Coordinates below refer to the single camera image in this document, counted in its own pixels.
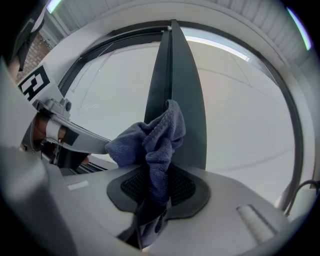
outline black cable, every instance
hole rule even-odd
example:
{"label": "black cable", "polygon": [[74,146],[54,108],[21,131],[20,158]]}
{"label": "black cable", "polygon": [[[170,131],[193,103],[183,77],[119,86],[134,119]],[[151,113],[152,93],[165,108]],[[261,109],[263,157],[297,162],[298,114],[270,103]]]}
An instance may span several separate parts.
{"label": "black cable", "polygon": [[291,202],[290,202],[289,208],[288,208],[288,210],[287,210],[286,213],[285,213],[286,216],[289,216],[289,214],[290,214],[290,211],[291,211],[291,209],[292,209],[292,206],[294,205],[294,202],[295,202],[295,200],[296,200],[296,196],[297,196],[297,194],[298,194],[298,191],[299,191],[303,186],[308,185],[308,184],[312,184],[312,185],[315,186],[315,195],[318,195],[319,189],[320,189],[320,184],[319,184],[319,182],[310,179],[310,180],[306,180],[305,182],[301,183],[301,184],[295,189],[295,191],[294,191],[293,198],[292,198],[292,200],[291,200]]}

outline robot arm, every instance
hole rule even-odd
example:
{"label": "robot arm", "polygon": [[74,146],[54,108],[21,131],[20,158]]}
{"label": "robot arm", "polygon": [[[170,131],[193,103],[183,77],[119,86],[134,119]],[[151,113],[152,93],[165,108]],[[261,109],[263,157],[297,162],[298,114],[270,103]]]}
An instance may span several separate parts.
{"label": "robot arm", "polygon": [[[35,118],[22,144],[27,151],[41,156],[60,168],[77,168],[88,154],[106,154],[108,139],[98,136],[70,121],[72,103],[64,98],[51,78],[45,64],[32,71],[18,86],[38,113],[49,118],[46,138],[40,143],[33,139]],[[61,127],[66,128],[63,139],[58,138]]]}

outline gray plastic housing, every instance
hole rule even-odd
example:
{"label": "gray plastic housing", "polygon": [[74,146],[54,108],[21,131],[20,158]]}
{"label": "gray plastic housing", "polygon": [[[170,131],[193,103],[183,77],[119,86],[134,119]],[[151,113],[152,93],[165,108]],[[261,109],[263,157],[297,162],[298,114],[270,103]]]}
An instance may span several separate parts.
{"label": "gray plastic housing", "polygon": [[[133,214],[118,210],[106,193],[110,181],[137,165],[63,177],[57,166],[45,165],[36,155],[7,148],[0,148],[0,163],[4,201],[32,237],[52,254],[141,255],[115,238],[131,228]],[[216,252],[232,256],[251,249],[261,254],[260,246],[264,250],[269,247],[258,244],[246,227],[237,212],[242,205],[252,205],[263,215],[276,230],[267,243],[280,246],[276,237],[290,230],[282,212],[236,180],[194,167],[178,167],[205,180],[211,197],[194,217],[169,220],[148,249],[151,254]]]}
{"label": "gray plastic housing", "polygon": [[74,152],[101,155],[105,155],[107,153],[105,146],[110,142],[110,140],[94,134],[93,132],[84,129],[59,115],[53,114],[51,115],[51,119],[73,131],[75,134],[77,134],[77,137],[72,144],[68,144],[63,140],[56,141],[52,138],[48,138],[48,142],[58,144],[63,148]]}

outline screw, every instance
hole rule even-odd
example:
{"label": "screw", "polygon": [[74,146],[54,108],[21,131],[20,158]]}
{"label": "screw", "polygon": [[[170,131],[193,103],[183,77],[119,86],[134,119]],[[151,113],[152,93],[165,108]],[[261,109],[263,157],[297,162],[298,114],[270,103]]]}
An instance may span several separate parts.
{"label": "screw", "polygon": [[71,109],[71,105],[72,105],[72,104],[71,104],[71,102],[70,102],[70,101],[69,101],[69,102],[67,102],[67,104],[65,105],[65,110],[69,112],[69,111],[70,111],[70,109]]}

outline towel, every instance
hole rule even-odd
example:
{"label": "towel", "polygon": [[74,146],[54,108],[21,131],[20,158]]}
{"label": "towel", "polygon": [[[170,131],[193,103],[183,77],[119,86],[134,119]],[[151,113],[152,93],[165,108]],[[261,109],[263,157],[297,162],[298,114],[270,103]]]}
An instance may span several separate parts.
{"label": "towel", "polygon": [[167,170],[175,149],[186,134],[184,117],[176,101],[166,101],[167,110],[149,124],[137,122],[105,146],[110,157],[123,167],[147,163],[150,167],[148,198],[159,205],[168,202]]}
{"label": "towel", "polygon": [[167,205],[146,198],[136,211],[142,248],[150,246],[166,225]]}

